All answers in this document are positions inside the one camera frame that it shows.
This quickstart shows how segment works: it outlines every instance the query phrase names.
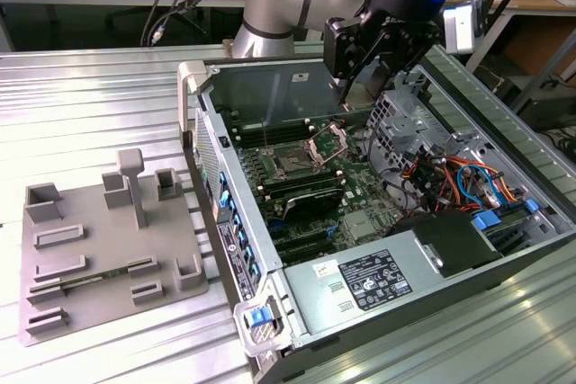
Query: wire bundle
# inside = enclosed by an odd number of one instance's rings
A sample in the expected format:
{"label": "wire bundle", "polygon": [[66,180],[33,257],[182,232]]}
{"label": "wire bundle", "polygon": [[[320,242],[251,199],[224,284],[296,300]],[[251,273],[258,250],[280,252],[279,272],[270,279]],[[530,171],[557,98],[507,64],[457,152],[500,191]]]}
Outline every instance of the wire bundle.
{"label": "wire bundle", "polygon": [[569,134],[566,129],[560,128],[560,132],[547,131],[540,132],[546,135],[552,145],[560,150],[564,155],[576,164],[576,136]]}
{"label": "wire bundle", "polygon": [[[443,159],[442,164],[431,163],[434,159]],[[458,156],[421,156],[417,157],[402,178],[405,181],[427,184],[423,197],[430,211],[456,208],[463,211],[483,210],[485,203],[473,194],[472,187],[483,177],[499,205],[508,205],[518,201],[506,185],[502,174],[495,168],[480,161],[469,161]]]}

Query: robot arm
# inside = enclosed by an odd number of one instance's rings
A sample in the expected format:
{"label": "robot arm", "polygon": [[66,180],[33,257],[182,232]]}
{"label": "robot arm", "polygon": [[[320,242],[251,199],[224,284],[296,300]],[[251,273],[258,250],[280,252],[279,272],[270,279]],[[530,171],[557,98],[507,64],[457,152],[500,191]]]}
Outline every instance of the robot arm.
{"label": "robot arm", "polygon": [[[360,71],[376,57],[387,78],[412,69],[439,41],[440,30],[432,21],[445,1],[364,0],[354,18],[329,19],[325,26],[324,63],[332,76],[347,80],[340,102],[346,99],[347,89]],[[472,1],[474,5],[468,7],[476,23],[468,23],[468,52],[472,52],[474,37],[482,35],[484,16],[482,0]],[[451,32],[455,18],[450,14],[448,17],[452,18],[446,19],[450,33],[446,39],[455,44]]]}

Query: blue cable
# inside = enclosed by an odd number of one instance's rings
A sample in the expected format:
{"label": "blue cable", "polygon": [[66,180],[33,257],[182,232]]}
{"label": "blue cable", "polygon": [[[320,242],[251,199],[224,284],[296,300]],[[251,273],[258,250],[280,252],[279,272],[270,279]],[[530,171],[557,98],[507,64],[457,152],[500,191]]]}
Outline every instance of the blue cable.
{"label": "blue cable", "polygon": [[464,165],[463,167],[460,168],[460,170],[458,170],[458,175],[456,176],[456,181],[458,183],[458,189],[460,190],[460,192],[463,194],[464,197],[469,198],[470,200],[474,201],[476,204],[478,204],[480,206],[480,210],[484,209],[484,206],[482,206],[482,202],[474,197],[473,195],[469,194],[465,189],[464,189],[464,184],[462,182],[462,172],[464,171],[464,169],[466,167],[471,167],[471,168],[475,168],[476,170],[478,170],[479,173],[481,173],[486,180],[488,181],[488,184],[490,185],[490,188],[492,189],[492,192],[494,192],[494,196],[498,199],[500,204],[508,204],[508,200],[506,200],[506,202],[504,202],[500,196],[500,193],[498,192],[498,189],[496,188],[496,185],[494,184],[494,182],[492,181],[490,175],[488,174],[488,172],[486,172],[486,170],[484,168],[482,168],[481,166],[477,166],[474,164],[469,164],[469,165]]}

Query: pcie slot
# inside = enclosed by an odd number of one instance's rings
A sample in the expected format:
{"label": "pcie slot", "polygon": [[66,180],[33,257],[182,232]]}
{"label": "pcie slot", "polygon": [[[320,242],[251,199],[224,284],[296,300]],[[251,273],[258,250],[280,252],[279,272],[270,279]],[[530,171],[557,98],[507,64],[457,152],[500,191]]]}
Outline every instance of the pcie slot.
{"label": "pcie slot", "polygon": [[281,252],[287,249],[295,248],[297,246],[306,245],[309,242],[315,242],[317,240],[326,240],[326,237],[327,237],[326,231],[321,231],[316,234],[310,234],[309,236],[297,237],[293,238],[292,240],[277,243],[274,246],[276,247],[276,251]]}
{"label": "pcie slot", "polygon": [[294,261],[307,258],[311,255],[317,255],[321,252],[328,252],[333,247],[334,245],[332,244],[332,241],[325,238],[324,240],[317,240],[315,242],[308,243],[307,245],[279,251],[278,255],[283,262],[292,263]]}

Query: gray plastic base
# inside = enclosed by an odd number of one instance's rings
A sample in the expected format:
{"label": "gray plastic base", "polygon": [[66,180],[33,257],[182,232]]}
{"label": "gray plastic base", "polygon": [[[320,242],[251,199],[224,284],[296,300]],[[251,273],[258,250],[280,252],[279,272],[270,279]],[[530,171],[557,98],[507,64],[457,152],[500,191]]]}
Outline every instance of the gray plastic base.
{"label": "gray plastic base", "polygon": [[[167,175],[172,174],[139,178],[148,222],[141,229],[136,228],[134,206],[126,197],[121,207],[112,205],[108,210],[102,184],[60,192],[61,200],[49,201],[52,214],[59,215],[51,220],[33,223],[32,215],[38,215],[34,210],[31,215],[30,205],[35,203],[29,202],[22,223],[19,337],[23,344],[47,341],[208,290],[180,184],[158,200],[164,192],[158,180],[165,186]],[[113,181],[123,189],[121,178]],[[52,195],[58,193],[46,185],[40,190],[47,188]],[[35,220],[46,217],[41,212]]]}

